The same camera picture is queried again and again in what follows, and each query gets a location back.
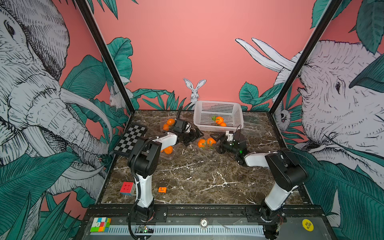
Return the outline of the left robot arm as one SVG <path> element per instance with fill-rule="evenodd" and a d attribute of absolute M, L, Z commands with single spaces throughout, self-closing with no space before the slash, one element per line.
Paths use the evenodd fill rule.
<path fill-rule="evenodd" d="M 134 212 L 144 221 L 150 221 L 155 214 L 155 200 L 152 194 L 152 176 L 158 166 L 161 152 L 178 143 L 188 146 L 201 138 L 203 133 L 186 120 L 176 119 L 170 130 L 160 136 L 140 137 L 129 156 L 129 167 L 135 179 L 136 200 Z"/>

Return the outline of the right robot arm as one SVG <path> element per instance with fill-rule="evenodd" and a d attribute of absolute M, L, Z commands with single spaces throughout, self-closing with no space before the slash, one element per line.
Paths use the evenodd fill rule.
<path fill-rule="evenodd" d="M 241 166 L 270 169 L 275 183 L 262 201 L 260 214 L 266 222 L 280 216 L 288 196 L 308 177 L 295 153 L 288 149 L 268 153 L 251 152 L 247 148 L 247 139 L 240 130 L 210 136 L 217 142 L 215 149 L 219 154 L 233 154 L 235 161 Z"/>

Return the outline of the orange with leaf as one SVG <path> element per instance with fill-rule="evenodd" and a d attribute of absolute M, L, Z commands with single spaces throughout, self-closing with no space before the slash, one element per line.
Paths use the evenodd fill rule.
<path fill-rule="evenodd" d="M 224 119 L 223 119 L 222 117 L 216 117 L 216 118 L 215 118 L 215 123 L 216 123 L 217 125 L 220 125 L 222 122 L 224 122 Z"/>

